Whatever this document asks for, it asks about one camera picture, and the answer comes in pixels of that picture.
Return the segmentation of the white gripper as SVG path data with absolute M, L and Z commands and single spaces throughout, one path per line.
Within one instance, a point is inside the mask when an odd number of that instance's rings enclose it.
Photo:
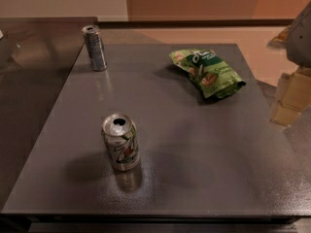
M 311 104 L 311 2 L 291 24 L 286 51 L 288 60 L 302 67 L 278 81 L 270 120 L 282 126 L 291 125 Z

